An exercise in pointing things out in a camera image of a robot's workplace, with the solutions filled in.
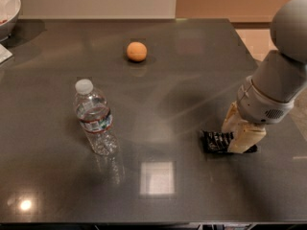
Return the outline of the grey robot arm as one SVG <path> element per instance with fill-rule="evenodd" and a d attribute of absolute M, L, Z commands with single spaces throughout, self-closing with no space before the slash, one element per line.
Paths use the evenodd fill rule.
<path fill-rule="evenodd" d="M 294 107 L 307 84 L 307 0 L 291 0 L 275 14 L 270 27 L 275 48 L 238 89 L 227 111 L 223 133 L 233 138 L 227 150 L 243 153 L 266 135 Z"/>

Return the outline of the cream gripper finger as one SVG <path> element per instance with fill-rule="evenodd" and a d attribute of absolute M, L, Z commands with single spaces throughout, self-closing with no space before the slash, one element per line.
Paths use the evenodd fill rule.
<path fill-rule="evenodd" d="M 233 138 L 228 151 L 232 153 L 244 153 L 261 141 L 267 134 L 264 126 L 249 122 L 236 124 L 230 129 L 230 132 L 233 134 Z"/>
<path fill-rule="evenodd" d="M 242 124 L 242 117 L 239 113 L 237 103 L 234 102 L 230 105 L 224 122 L 222 125 L 222 132 L 233 132 L 237 133 Z"/>

